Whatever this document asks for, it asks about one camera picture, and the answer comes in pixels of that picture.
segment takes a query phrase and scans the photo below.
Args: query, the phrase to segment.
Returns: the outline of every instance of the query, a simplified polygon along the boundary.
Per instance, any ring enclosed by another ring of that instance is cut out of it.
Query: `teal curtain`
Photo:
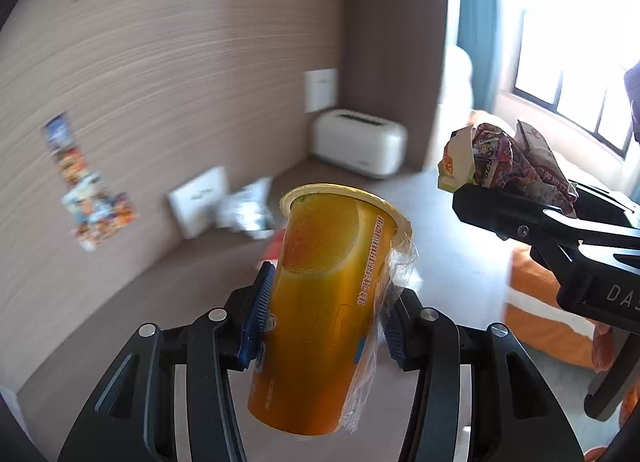
[[[636,204],[640,204],[640,185],[636,186],[636,190],[631,195],[631,200],[633,200]]]
[[[498,0],[460,0],[458,46],[471,58],[474,108],[492,112],[498,86]]]

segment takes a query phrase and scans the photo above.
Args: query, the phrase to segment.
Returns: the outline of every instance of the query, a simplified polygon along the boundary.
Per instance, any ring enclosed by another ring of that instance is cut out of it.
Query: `window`
[[[631,112],[623,82],[640,58],[638,0],[519,0],[513,92],[577,124],[623,158]]]

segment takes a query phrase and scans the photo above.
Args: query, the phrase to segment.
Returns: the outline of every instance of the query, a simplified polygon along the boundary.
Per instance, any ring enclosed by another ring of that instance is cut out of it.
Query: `cup lid rim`
[[[405,237],[409,239],[411,239],[412,237],[411,223],[398,209],[392,206],[389,202],[387,202],[383,198],[380,198],[379,196],[374,195],[373,193],[369,193],[368,191],[350,186],[342,186],[339,184],[305,184],[303,186],[293,188],[280,199],[280,210],[282,211],[282,214],[285,216],[285,218],[289,218],[289,215],[291,213],[291,204],[293,204],[293,201],[295,199],[301,197],[302,195],[309,195],[313,193],[331,193],[336,195],[345,195],[357,200],[362,200],[363,202],[368,202],[369,204],[382,209],[396,222],[397,230],[393,242],[396,242],[398,239],[402,240]]]

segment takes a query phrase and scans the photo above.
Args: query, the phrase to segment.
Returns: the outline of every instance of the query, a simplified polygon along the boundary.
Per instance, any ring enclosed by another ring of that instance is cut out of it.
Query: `orange plastic cup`
[[[376,283],[411,227],[381,198],[332,184],[296,188],[280,207],[289,222],[248,408],[283,431],[331,433],[374,317]]]

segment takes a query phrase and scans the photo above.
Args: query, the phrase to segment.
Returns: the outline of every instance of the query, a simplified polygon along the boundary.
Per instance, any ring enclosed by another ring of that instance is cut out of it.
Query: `wall-mounted white box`
[[[211,168],[169,193],[168,199],[185,238],[195,238],[214,221],[214,207],[229,194],[224,166]]]
[[[338,69],[305,72],[305,112],[332,108],[338,103]]]

